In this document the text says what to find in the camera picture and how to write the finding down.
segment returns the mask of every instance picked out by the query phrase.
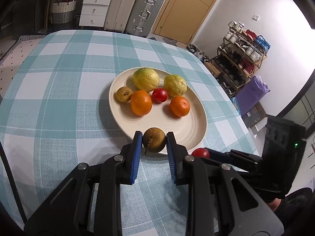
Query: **plate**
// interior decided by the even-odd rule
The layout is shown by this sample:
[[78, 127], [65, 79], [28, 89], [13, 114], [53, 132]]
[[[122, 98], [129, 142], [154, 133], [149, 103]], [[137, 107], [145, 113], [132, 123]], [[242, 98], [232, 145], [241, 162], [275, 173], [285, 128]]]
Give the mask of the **plate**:
[[[134, 92], [138, 89], [133, 84], [133, 73], [141, 67], [128, 69], [118, 75], [112, 82], [109, 89], [109, 106], [115, 121], [122, 131], [133, 139], [135, 131], [144, 132], [152, 127], [160, 128], [165, 134], [173, 131], [176, 142], [193, 151], [202, 142], [207, 132], [207, 116], [204, 107], [198, 96], [187, 86], [187, 91], [183, 97], [190, 103], [189, 114], [184, 117], [175, 116], [170, 110], [171, 98], [164, 103], [156, 104], [152, 102], [151, 111], [145, 116], [137, 116], [131, 110], [130, 102], [121, 103], [116, 99], [116, 91], [123, 86], [127, 86]], [[164, 78], [170, 75], [168, 72], [155, 69], [160, 77], [159, 87], [163, 88]], [[160, 152], [167, 154], [166, 147]]]

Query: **metal screw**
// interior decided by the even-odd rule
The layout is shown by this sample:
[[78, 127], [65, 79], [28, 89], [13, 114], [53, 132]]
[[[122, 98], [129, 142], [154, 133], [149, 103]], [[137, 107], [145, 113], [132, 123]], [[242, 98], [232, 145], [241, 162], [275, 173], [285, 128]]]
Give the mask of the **metal screw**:
[[194, 161], [194, 157], [192, 156], [192, 155], [186, 155], [185, 156], [185, 160], [187, 160], [187, 161]]
[[231, 166], [230, 166], [230, 164], [223, 163], [223, 164], [221, 165], [221, 168], [223, 168], [224, 170], [230, 170], [230, 169], [231, 169]]
[[84, 162], [82, 162], [82, 163], [80, 163], [79, 165], [78, 165], [78, 169], [79, 170], [84, 170], [84, 169], [86, 169], [87, 168], [87, 165], [86, 165], [86, 163], [84, 163]]
[[114, 160], [115, 161], [122, 161], [123, 160], [123, 156], [118, 154], [118, 155], [114, 156]]

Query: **wicker basket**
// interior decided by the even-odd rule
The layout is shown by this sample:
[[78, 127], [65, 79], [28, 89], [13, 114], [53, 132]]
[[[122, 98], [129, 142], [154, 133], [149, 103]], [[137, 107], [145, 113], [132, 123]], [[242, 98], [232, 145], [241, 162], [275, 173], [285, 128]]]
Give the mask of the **wicker basket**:
[[62, 0], [60, 3], [52, 3], [50, 6], [51, 23], [63, 24], [72, 21], [76, 4], [77, 1], [75, 0]]

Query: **cherry tomato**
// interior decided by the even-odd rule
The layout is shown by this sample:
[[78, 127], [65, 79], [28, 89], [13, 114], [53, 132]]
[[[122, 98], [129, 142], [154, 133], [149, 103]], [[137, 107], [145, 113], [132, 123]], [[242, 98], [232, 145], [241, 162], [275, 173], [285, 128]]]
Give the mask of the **cherry tomato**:
[[205, 148], [197, 148], [193, 151], [192, 156], [194, 157], [204, 157], [204, 158], [210, 158], [210, 154], [207, 149]]
[[167, 94], [167, 91], [163, 88], [155, 89], [152, 93], [152, 98], [158, 103], [165, 102], [168, 97], [169, 95]]

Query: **suitcase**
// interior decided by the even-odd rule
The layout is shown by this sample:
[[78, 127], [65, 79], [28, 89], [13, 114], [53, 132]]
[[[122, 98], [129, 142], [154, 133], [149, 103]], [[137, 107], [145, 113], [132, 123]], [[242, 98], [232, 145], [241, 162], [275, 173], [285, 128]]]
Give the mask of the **suitcase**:
[[147, 37], [164, 0], [136, 0], [127, 22], [126, 34]]
[[123, 32], [135, 0], [111, 0], [105, 18], [104, 29]]

